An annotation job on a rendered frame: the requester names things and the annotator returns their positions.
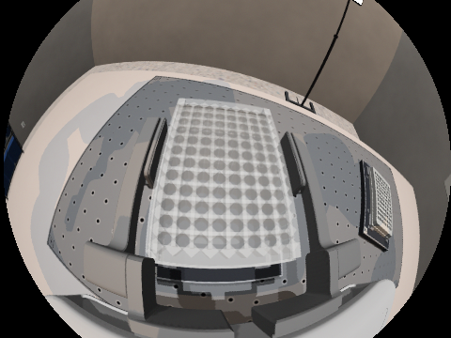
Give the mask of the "white well plate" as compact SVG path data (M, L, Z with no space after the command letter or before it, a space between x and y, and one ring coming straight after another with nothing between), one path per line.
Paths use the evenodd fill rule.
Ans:
M179 98L151 193L146 253L155 264L202 269L300 258L293 192L270 109Z

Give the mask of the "silver well plate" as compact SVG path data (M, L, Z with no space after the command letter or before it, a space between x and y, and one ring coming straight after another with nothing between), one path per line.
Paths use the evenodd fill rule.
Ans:
M373 230L384 239L392 236L392 202L390 184L375 168L369 170L369 214Z

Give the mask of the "grey perforated base plate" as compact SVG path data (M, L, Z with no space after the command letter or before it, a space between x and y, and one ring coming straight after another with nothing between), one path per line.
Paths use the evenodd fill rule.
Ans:
M76 281L99 300L129 311L128 298L86 280L84 244L90 240L108 245L112 240L117 199L139 132L148 116L165 117L169 127L179 98L220 100L267 108L271 110L279 142L286 131L303 135L319 180L331 241L339 244L360 239L361 266L338 279L338 288L379 279L390 279L398 287L403 230L401 207L390 166L341 132L278 102L230 87L158 75L135 91L102 125L76 162L57 200L46 244ZM390 184L392 236L387 252L358 236L362 159L369 166L375 166ZM236 324L252 322L251 308L255 305L303 294L307 289L305 256L309 253L309 240L302 196L297 194L293 199L301 256L282 263L283 277L226 284L182 283L155 278L157 303L176 308L221 309L228 323Z

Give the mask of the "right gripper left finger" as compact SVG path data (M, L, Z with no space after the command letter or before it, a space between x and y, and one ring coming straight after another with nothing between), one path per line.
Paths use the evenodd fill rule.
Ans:
M136 226L144 185L153 189L168 125L148 116L136 139L121 184L112 240L86 241L84 277L102 289L128 298L128 324L140 338L234 338L221 309L159 305L155 298L155 262L135 255Z

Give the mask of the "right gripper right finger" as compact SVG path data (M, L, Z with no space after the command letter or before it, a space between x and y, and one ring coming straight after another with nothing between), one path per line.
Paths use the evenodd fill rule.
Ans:
M279 143L293 196L302 195L309 253L305 256L305 293L252 307L252 322L271 338L311 326L338 311L342 305L338 279L361 266L360 240L339 244L331 241L319 180L303 136L286 131Z

